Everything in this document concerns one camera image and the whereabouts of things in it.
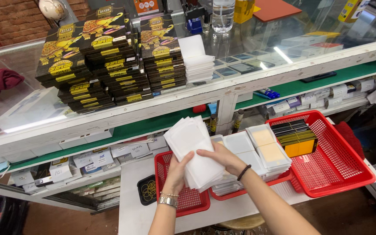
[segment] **stool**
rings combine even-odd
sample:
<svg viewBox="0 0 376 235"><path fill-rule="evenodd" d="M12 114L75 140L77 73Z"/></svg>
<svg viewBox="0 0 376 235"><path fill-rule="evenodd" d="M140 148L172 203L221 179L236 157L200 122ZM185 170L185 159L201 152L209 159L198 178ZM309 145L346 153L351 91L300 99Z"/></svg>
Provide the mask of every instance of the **stool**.
<svg viewBox="0 0 376 235"><path fill-rule="evenodd" d="M261 226L262 224L264 224L264 222L265 220L260 214L254 214L234 220L221 222L216 225L212 225L211 227L219 231L240 230L241 234L244 235L246 233L246 230Z"/></svg>

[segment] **small glass bottle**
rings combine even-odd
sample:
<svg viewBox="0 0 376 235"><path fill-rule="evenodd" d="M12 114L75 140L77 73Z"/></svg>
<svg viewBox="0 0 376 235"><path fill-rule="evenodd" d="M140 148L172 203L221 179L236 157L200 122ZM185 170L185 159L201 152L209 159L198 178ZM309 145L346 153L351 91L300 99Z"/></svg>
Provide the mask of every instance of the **small glass bottle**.
<svg viewBox="0 0 376 235"><path fill-rule="evenodd" d="M211 28L210 14L208 14L208 12L206 12L204 14L204 23L203 23L203 33L204 33L204 35L208 35L210 33L210 28Z"/></svg>

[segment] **water bottle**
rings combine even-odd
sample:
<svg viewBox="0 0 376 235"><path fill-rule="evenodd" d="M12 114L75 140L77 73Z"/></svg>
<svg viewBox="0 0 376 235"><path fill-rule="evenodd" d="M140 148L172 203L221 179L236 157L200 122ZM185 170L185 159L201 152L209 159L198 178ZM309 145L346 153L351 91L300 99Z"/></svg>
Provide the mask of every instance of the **water bottle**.
<svg viewBox="0 0 376 235"><path fill-rule="evenodd" d="M236 0L213 0L213 30L227 33L233 27L234 3Z"/></svg>

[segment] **silver watch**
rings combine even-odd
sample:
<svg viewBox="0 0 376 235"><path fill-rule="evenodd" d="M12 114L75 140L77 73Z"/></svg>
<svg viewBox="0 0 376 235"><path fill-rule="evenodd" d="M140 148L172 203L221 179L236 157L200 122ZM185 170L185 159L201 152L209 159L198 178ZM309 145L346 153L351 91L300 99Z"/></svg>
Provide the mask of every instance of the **silver watch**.
<svg viewBox="0 0 376 235"><path fill-rule="evenodd" d="M159 198L159 203L168 204L168 205L171 205L175 208L178 208L178 201L175 200L175 199L172 199L170 197L161 196Z"/></svg>

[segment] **black tray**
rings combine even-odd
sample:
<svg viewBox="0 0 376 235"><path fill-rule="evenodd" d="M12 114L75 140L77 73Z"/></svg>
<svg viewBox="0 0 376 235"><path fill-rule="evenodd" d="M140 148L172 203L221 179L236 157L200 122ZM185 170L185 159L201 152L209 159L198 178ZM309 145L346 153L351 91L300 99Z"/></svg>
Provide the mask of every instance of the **black tray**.
<svg viewBox="0 0 376 235"><path fill-rule="evenodd" d="M156 177L154 175L151 175L151 176L148 176L142 180L140 180L138 183L137 183L137 189L138 189L138 192L139 192L139 197L140 197L140 203L142 203L143 206L147 206L147 205L150 205L152 204L153 202L156 201L156 187L154 189L154 192L153 192L153 196L150 197L150 196L147 196L147 197L143 197L143 193L142 191L147 187L147 183L149 183L149 181L154 181L154 184L156 186Z"/></svg>

